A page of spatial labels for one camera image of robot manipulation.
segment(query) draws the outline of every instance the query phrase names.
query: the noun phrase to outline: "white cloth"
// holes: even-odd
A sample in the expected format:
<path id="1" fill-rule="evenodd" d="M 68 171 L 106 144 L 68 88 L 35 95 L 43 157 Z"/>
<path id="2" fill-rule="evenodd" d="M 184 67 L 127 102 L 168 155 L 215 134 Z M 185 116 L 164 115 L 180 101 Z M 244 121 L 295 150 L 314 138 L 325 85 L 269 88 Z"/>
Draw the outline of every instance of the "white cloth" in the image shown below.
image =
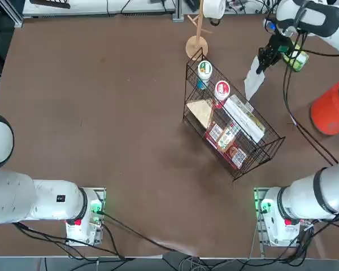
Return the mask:
<path id="1" fill-rule="evenodd" d="M 255 56 L 253 63 L 251 64 L 251 69 L 247 73 L 245 83 L 245 95 L 246 99 L 250 100 L 251 97 L 255 94 L 255 92 L 259 89 L 262 82 L 265 79 L 264 72 L 261 72 L 259 75 L 256 74 L 256 70 L 259 67 L 259 59 Z"/>

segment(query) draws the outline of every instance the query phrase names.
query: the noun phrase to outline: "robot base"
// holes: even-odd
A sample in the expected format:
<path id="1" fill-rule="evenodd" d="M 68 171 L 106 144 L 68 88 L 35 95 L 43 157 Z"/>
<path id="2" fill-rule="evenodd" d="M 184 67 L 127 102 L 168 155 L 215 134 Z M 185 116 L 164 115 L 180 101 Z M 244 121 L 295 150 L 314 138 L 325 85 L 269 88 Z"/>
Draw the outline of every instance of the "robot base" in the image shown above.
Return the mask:
<path id="1" fill-rule="evenodd" d="M 88 198 L 86 212 L 82 220 L 75 221 L 74 225 L 66 222 L 67 238 L 96 245 L 102 243 L 102 222 L 104 217 L 95 213 L 105 207 L 106 189 L 103 187 L 83 187 Z M 67 242 L 70 246 L 85 246 L 81 243 Z"/>
<path id="2" fill-rule="evenodd" d="M 277 206 L 277 195 L 279 191 L 279 187 L 272 187 L 267 191 L 261 202 L 261 210 L 269 238 L 269 245 L 287 247 L 299 234 L 300 222 L 291 225 L 281 217 Z"/>

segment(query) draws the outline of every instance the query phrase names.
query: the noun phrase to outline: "food package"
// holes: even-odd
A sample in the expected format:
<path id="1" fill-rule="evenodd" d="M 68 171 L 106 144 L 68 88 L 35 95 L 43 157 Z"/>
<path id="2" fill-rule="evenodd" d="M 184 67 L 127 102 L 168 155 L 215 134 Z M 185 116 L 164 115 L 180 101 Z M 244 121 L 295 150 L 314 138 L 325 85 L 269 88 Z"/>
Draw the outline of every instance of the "food package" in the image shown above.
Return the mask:
<path id="1" fill-rule="evenodd" d="M 233 121 L 228 127 L 222 129 L 216 122 L 212 122 L 206 132 L 206 139 L 211 145 L 219 151 L 223 158 L 234 168 L 240 169 L 242 164 L 247 158 L 246 153 L 236 143 L 236 134 L 240 131 L 240 127 Z M 224 148 L 218 145 L 218 142 L 222 137 L 225 141 L 229 140 L 226 145 L 223 144 Z"/>
<path id="2" fill-rule="evenodd" d="M 192 114 L 198 119 L 198 121 L 205 127 L 208 128 L 208 125 L 211 122 L 213 109 L 212 100 L 192 100 L 187 103 L 188 109 L 192 112 Z"/>
<path id="3" fill-rule="evenodd" d="M 246 153 L 239 147 L 236 142 L 232 142 L 228 147 L 225 155 L 228 155 L 232 162 L 232 167 L 235 165 L 237 169 L 242 167 L 243 162 L 246 160 Z"/>
<path id="4" fill-rule="evenodd" d="M 231 142 L 236 138 L 236 134 L 240 131 L 240 127 L 232 121 L 222 132 L 217 140 L 217 149 L 220 152 L 226 152 Z"/>
<path id="5" fill-rule="evenodd" d="M 241 126 L 245 135 L 258 143 L 265 135 L 264 125 L 254 116 L 242 101 L 236 96 L 232 95 L 226 100 L 224 105 L 225 112 Z"/>
<path id="6" fill-rule="evenodd" d="M 206 139 L 213 145 L 214 148 L 217 148 L 217 140 L 222 134 L 223 129 L 216 123 L 212 122 L 206 132 Z"/>

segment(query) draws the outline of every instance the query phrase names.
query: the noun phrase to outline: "can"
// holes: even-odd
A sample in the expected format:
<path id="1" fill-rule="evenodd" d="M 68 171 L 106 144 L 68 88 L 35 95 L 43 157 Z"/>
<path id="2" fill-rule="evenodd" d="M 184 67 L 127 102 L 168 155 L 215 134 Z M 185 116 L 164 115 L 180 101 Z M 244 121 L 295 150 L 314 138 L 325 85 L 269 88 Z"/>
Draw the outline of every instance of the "can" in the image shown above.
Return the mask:
<path id="1" fill-rule="evenodd" d="M 230 95 L 230 85 L 226 81 L 218 81 L 215 86 L 215 107 L 222 108 Z"/>
<path id="2" fill-rule="evenodd" d="M 203 60 L 197 66 L 198 82 L 197 86 L 199 89 L 206 89 L 208 82 L 210 82 L 210 77 L 212 74 L 212 65 L 207 60 Z"/>

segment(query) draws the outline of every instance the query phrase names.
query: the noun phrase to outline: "black cable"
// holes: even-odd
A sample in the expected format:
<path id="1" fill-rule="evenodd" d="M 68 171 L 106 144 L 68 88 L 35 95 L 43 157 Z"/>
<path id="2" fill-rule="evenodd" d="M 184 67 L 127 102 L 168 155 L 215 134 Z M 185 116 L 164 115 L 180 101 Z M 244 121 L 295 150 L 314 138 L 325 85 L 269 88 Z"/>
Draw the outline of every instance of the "black cable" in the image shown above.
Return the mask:
<path id="1" fill-rule="evenodd" d="M 126 264 L 127 261 L 125 261 L 124 263 L 121 263 L 120 265 L 118 265 L 117 267 L 114 267 L 111 271 L 117 270 L 118 268 L 120 268 L 122 265 Z"/>
<path id="2" fill-rule="evenodd" d="M 108 14 L 108 17 L 111 16 L 111 15 L 109 14 L 109 10 L 108 10 L 108 0 L 107 0 L 107 14 Z"/>
<path id="3" fill-rule="evenodd" d="M 71 242 L 75 242 L 75 243 L 79 243 L 79 244 L 84 244 L 84 245 L 86 245 L 88 247 L 95 248 L 96 250 L 101 250 L 101 251 L 109 252 L 109 253 L 111 253 L 113 255 L 118 256 L 114 251 L 110 251 L 110 250 L 107 250 L 107 249 L 101 248 L 101 247 L 96 247 L 96 246 L 93 246 L 91 244 L 87 244 L 85 242 L 79 241 L 79 240 L 75 240 L 75 239 L 71 239 L 71 238 L 66 238 L 66 237 L 59 237 L 59 236 L 54 236 L 54 235 L 42 233 L 40 231 L 33 230 L 33 229 L 31 229 L 31 228 L 27 227 L 26 225 L 24 225 L 22 223 L 19 223 L 19 222 L 18 223 L 14 223 L 14 224 L 20 225 L 23 230 L 29 231 L 31 233 L 36 233 L 36 234 L 39 234 L 39 235 L 42 235 L 42 236 L 46 236 L 46 237 L 49 237 L 49 238 L 53 238 L 53 239 L 64 240 L 66 242 L 71 241 Z"/>
<path id="4" fill-rule="evenodd" d="M 202 262 L 202 264 L 207 268 L 208 271 L 211 271 L 211 270 L 213 269 L 213 267 L 210 268 L 210 266 L 207 265 L 207 264 L 205 263 L 205 261 L 201 260 L 200 258 L 197 258 L 197 259 L 198 259 L 198 262 Z"/>
<path id="5" fill-rule="evenodd" d="M 246 263 L 242 265 L 242 267 L 239 269 L 239 271 L 242 271 L 245 268 L 245 266 L 248 262 L 249 262 L 249 260 L 247 260 Z"/>
<path id="6" fill-rule="evenodd" d="M 61 250 L 65 251 L 70 257 L 74 258 L 75 260 L 87 260 L 87 261 L 93 261 L 93 262 L 97 261 L 97 260 L 93 260 L 93 259 L 88 259 L 88 258 L 86 258 L 86 257 L 83 256 L 76 248 L 74 248 L 74 247 L 72 247 L 72 246 L 70 246 L 70 245 L 68 245 L 68 244 L 62 243 L 62 242 L 60 242 L 60 241 L 54 241 L 54 240 L 51 240 L 49 237 L 45 237 L 45 239 L 43 239 L 43 238 L 40 238 L 40 237 L 37 237 L 37 236 L 33 236 L 33 235 L 28 234 L 27 232 L 25 232 L 22 228 L 20 228 L 20 227 L 18 227 L 18 226 L 16 226 L 16 228 L 17 228 L 19 231 L 21 231 L 24 235 L 26 235 L 26 236 L 28 236 L 28 237 L 30 237 L 30 238 L 32 238 L 32 239 L 35 239 L 35 240 L 41 240 L 41 241 L 45 241 L 45 242 L 49 242 L 49 243 L 53 243 L 53 244 L 57 245 Z M 73 254 L 71 254 L 69 251 L 67 251 L 65 248 L 61 247 L 61 246 L 58 245 L 58 244 L 62 244 L 62 245 L 64 245 L 64 246 L 66 246 L 66 247 L 69 247 L 69 248 L 73 249 L 75 252 L 78 253 L 78 255 L 80 256 L 80 258 L 77 258 L 76 256 L 73 256 Z"/>
<path id="7" fill-rule="evenodd" d="M 169 251 L 176 251 L 176 250 L 173 250 L 169 247 L 166 247 L 166 246 L 162 246 L 161 244 L 149 239 L 148 237 L 145 237 L 144 235 L 140 234 L 139 232 L 133 230 L 132 228 L 130 228 L 129 226 L 127 226 L 126 224 L 120 222 L 119 220 L 115 219 L 114 217 L 104 213 L 103 211 L 98 211 L 97 214 L 99 215 L 104 215 L 110 219 L 112 219 L 113 221 L 117 222 L 119 225 L 125 227 L 127 230 L 133 232 L 134 234 L 138 235 L 139 237 L 142 237 L 143 239 L 147 240 L 148 242 L 152 243 L 152 244 L 155 244 L 156 246 L 160 247 L 160 248 L 164 248 L 165 250 L 169 250 Z"/>
<path id="8" fill-rule="evenodd" d="M 265 4 L 265 0 L 264 0 L 264 2 L 261 2 L 260 0 L 253 0 L 253 1 L 256 1 L 256 2 L 259 2 L 259 3 L 262 4 L 261 10 L 262 10 L 264 7 L 266 7 L 266 8 L 267 8 L 266 13 L 270 10 L 270 7 L 269 7 L 267 4 Z"/>
<path id="9" fill-rule="evenodd" d="M 339 221 L 339 213 L 336 214 L 335 217 L 334 217 L 331 221 L 332 221 L 332 222 Z M 319 233 L 321 233 L 323 230 L 325 230 L 327 227 L 329 227 L 329 226 L 332 225 L 331 223 L 327 223 L 327 224 L 324 225 L 322 228 L 320 228 L 317 232 L 314 233 L 314 225 L 315 225 L 316 223 L 318 223 L 318 221 L 313 221 L 313 222 L 312 222 L 312 227 L 311 227 L 311 228 L 308 228 L 307 231 L 304 231 L 304 230 L 303 230 L 301 233 L 299 233 L 298 236 L 296 236 L 296 237 L 290 242 L 289 246 L 286 247 L 286 249 L 281 253 L 281 255 L 280 255 L 279 257 L 277 257 L 276 259 L 271 260 L 270 263 L 259 264 L 259 265 L 253 265 L 253 264 L 249 264 L 249 263 L 247 263 L 247 262 L 246 262 L 246 263 L 243 263 L 243 262 L 240 261 L 240 260 L 237 260 L 237 261 L 239 261 L 239 262 L 240 262 L 241 264 L 243 264 L 243 265 L 248 265 L 248 266 L 264 266 L 264 265 L 270 265 L 270 264 L 273 264 L 273 263 L 275 263 L 275 262 L 277 262 L 277 261 L 280 261 L 280 262 L 282 262 L 282 263 L 287 263 L 287 264 L 289 264 L 289 265 L 291 265 L 291 266 L 300 266 L 300 265 L 304 262 L 304 260 L 305 260 L 305 258 L 306 258 L 306 252 L 307 252 L 307 249 L 308 249 L 308 247 L 309 247 L 309 245 L 310 245 L 312 239 L 313 239 L 316 235 L 318 235 Z M 297 253 L 297 252 L 300 252 L 300 257 L 301 257 L 302 255 L 304 255 L 303 258 L 302 258 L 302 260 L 301 260 L 301 262 L 300 262 L 299 264 L 296 264 L 296 265 L 290 264 L 292 261 L 298 259 L 298 258 L 296 258 L 296 259 L 294 258 L 294 256 L 293 256 L 294 254 L 291 255 L 291 256 L 289 256 L 289 257 L 287 257 L 287 258 L 285 258 L 285 259 L 281 259 L 281 257 L 283 256 L 283 254 L 286 253 L 286 251 L 289 249 L 289 247 L 294 243 L 294 241 L 295 241 L 296 239 L 299 238 L 299 240 L 302 242 L 306 235 L 308 235 L 308 236 L 307 236 L 307 239 L 306 239 L 305 243 L 304 243 L 302 246 L 297 247 L 297 251 L 296 251 L 296 253 Z"/>
<path id="10" fill-rule="evenodd" d="M 294 48 L 296 48 L 297 45 L 297 41 L 299 39 L 299 35 L 297 37 L 297 40 L 295 42 Z M 305 37 L 303 38 L 301 47 L 299 48 L 298 52 L 297 52 L 297 56 L 295 57 L 295 59 L 298 57 L 298 55 L 301 53 L 302 51 L 302 46 L 306 40 L 307 35 L 305 34 Z M 323 149 L 332 159 L 333 161 L 338 164 L 338 160 L 330 153 L 330 151 L 328 151 L 312 134 L 310 134 L 310 132 L 305 129 L 299 122 L 298 120 L 294 117 L 294 115 L 292 114 L 290 108 L 289 108 L 289 104 L 288 104 L 288 90 L 289 90 L 289 85 L 290 85 L 290 79 L 291 79 L 291 75 L 292 75 L 292 71 L 293 71 L 293 67 L 295 64 L 295 60 L 293 60 L 293 64 L 290 66 L 290 61 L 287 62 L 286 64 L 286 69 L 285 69 L 285 74 L 284 74 L 284 81 L 282 84 L 282 91 L 283 91 L 283 96 L 284 96 L 284 103 L 285 103 L 285 107 L 288 110 L 290 117 L 292 118 L 292 120 L 294 121 L 294 125 L 295 127 L 299 130 L 299 132 L 304 136 L 304 138 L 308 141 L 308 143 L 329 163 L 329 165 L 333 166 L 333 163 L 327 159 L 325 157 L 325 155 L 313 144 L 313 142 L 311 142 L 311 140 L 304 134 L 304 132 L 321 148 Z M 288 77 L 288 82 L 286 83 L 286 74 L 288 72 L 289 66 L 291 67 L 290 69 L 290 73 L 289 73 L 289 77 Z"/>
<path id="11" fill-rule="evenodd" d="M 339 57 L 339 54 L 335 54 L 335 55 L 332 55 L 332 54 L 323 54 L 323 53 L 318 53 L 318 52 L 314 52 L 314 51 L 310 51 L 310 50 L 303 50 L 303 51 L 307 52 L 307 53 L 310 53 L 310 54 L 314 54 L 314 55 L 330 56 L 332 58 Z"/>
<path id="12" fill-rule="evenodd" d="M 166 262 L 174 271 L 179 271 L 177 268 L 175 268 L 172 264 L 170 264 L 164 257 L 162 257 L 162 260 Z"/>
<path id="13" fill-rule="evenodd" d="M 221 265 L 221 264 L 224 264 L 224 263 L 226 263 L 227 261 L 229 261 L 229 260 L 223 260 L 223 261 L 221 261 L 221 262 L 219 262 L 219 263 L 217 263 L 217 264 L 213 265 L 213 266 L 212 266 L 212 268 L 211 268 L 211 270 L 212 270 L 212 269 L 214 269 L 215 267 L 217 267 L 217 266 Z"/>
<path id="14" fill-rule="evenodd" d="M 238 14 L 237 10 L 235 10 L 232 6 L 228 6 L 230 10 L 233 10 L 236 14 Z"/>
<path id="15" fill-rule="evenodd" d="M 117 247 L 116 247 L 116 245 L 115 245 L 115 242 L 114 242 L 114 237 L 113 237 L 113 235 L 112 235 L 112 232 L 109 230 L 109 228 L 108 228 L 105 224 L 102 224 L 102 226 L 103 226 L 103 228 L 108 232 L 109 237 L 111 238 L 112 246 L 113 246 L 113 248 L 114 248 L 114 251 L 118 254 L 118 257 L 119 257 L 120 259 L 125 259 L 125 258 L 124 258 L 123 256 L 121 256 L 121 255 L 119 254 L 119 252 L 118 252 L 118 249 L 117 249 Z"/>
<path id="16" fill-rule="evenodd" d="M 164 5 L 164 0 L 161 0 L 161 3 L 162 3 L 162 6 L 163 6 L 163 8 L 164 8 L 164 12 L 165 12 L 166 14 L 168 14 L 167 9 L 166 9 L 166 6 Z"/>
<path id="17" fill-rule="evenodd" d="M 267 22 L 269 21 L 269 18 L 270 18 L 270 14 L 273 13 L 273 10 L 275 9 L 275 7 L 280 3 L 281 0 L 277 0 L 275 2 L 275 5 L 272 5 L 271 9 L 267 12 L 267 15 L 266 15 L 266 18 L 265 18 L 265 30 L 266 32 L 270 33 L 269 30 L 267 29 Z"/>
<path id="18" fill-rule="evenodd" d="M 72 268 L 72 269 L 70 269 L 70 271 L 75 271 L 75 270 L 77 270 L 77 269 L 79 269 L 79 268 L 82 268 L 82 267 L 84 267 L 84 266 L 86 266 L 86 265 L 89 265 L 89 264 L 95 264 L 97 261 L 95 261 L 95 262 L 91 262 L 91 263 L 85 263 L 85 264 L 81 264 L 81 265 L 79 265 L 79 266 L 77 266 L 77 267 L 74 267 L 74 268 Z M 114 260 L 114 261 L 99 261 L 99 263 L 119 263 L 119 262 L 122 262 L 122 260 Z"/>
<path id="19" fill-rule="evenodd" d="M 244 4 L 242 4 L 241 0 L 238 0 L 240 2 L 240 5 L 242 7 L 242 10 L 244 11 L 244 13 L 246 14 L 246 8 L 244 7 Z"/>
<path id="20" fill-rule="evenodd" d="M 120 10 L 120 14 L 123 13 L 123 10 L 125 9 L 125 7 L 130 3 L 131 0 L 128 0 L 127 3 L 122 7 L 122 9 Z"/>

